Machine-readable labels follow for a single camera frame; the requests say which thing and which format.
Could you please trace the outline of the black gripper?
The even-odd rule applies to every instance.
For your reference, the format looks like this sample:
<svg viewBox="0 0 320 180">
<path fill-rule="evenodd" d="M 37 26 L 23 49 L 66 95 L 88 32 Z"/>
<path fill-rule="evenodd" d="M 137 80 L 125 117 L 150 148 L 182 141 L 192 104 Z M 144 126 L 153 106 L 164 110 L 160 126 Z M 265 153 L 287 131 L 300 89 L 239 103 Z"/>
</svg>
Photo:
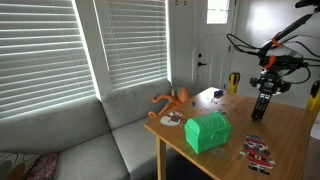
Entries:
<svg viewBox="0 0 320 180">
<path fill-rule="evenodd" d="M 250 84 L 260 92 L 269 94 L 284 93 L 291 87 L 290 83 L 285 82 L 279 74 L 272 71 L 262 72 L 258 78 L 251 77 Z"/>
</svg>

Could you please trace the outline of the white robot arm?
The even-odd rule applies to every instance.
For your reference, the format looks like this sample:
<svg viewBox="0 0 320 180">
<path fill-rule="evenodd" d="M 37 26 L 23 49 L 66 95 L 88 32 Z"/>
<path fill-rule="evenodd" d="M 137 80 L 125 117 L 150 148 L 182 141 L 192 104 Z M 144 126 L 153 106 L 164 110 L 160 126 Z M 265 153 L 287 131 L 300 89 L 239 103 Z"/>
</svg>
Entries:
<svg viewBox="0 0 320 180">
<path fill-rule="evenodd" d="M 295 4 L 296 8 L 306 6 L 315 6 L 315 9 L 274 35 L 257 52 L 262 71 L 258 78 L 250 79 L 250 84 L 261 93 L 273 95 L 288 91 L 292 82 L 285 81 L 283 77 L 297 69 L 308 68 L 303 56 L 286 46 L 296 37 L 320 38 L 320 0 L 299 0 Z"/>
</svg>

